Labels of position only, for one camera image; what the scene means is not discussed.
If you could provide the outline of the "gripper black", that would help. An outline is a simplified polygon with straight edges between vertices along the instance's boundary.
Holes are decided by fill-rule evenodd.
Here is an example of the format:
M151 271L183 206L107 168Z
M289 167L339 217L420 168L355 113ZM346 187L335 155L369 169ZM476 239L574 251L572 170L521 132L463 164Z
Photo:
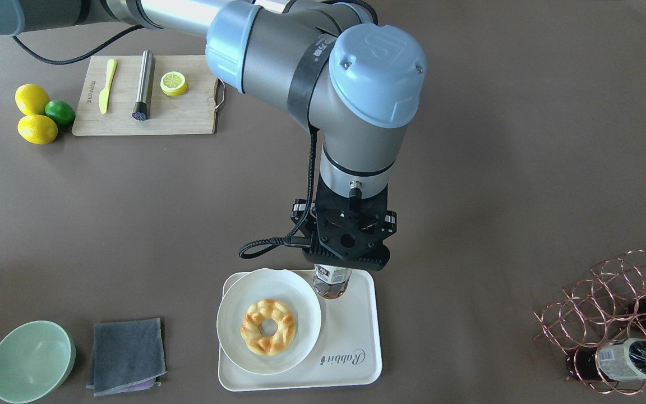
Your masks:
M292 206L292 222L300 223L298 230L303 235L323 235L325 232L338 232L343 235L393 235L397 231L397 214L392 210L382 212L373 199L362 200L359 210L316 210L316 204L308 204L303 199L295 199Z

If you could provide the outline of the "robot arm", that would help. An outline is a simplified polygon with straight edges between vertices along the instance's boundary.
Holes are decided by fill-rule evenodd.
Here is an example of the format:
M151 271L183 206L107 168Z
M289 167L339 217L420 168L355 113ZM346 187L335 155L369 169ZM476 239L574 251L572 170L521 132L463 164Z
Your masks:
M323 240L395 232L388 179L427 72L406 31L352 1L0 1L0 36L100 21L205 38L222 82L323 131L320 184L303 208Z

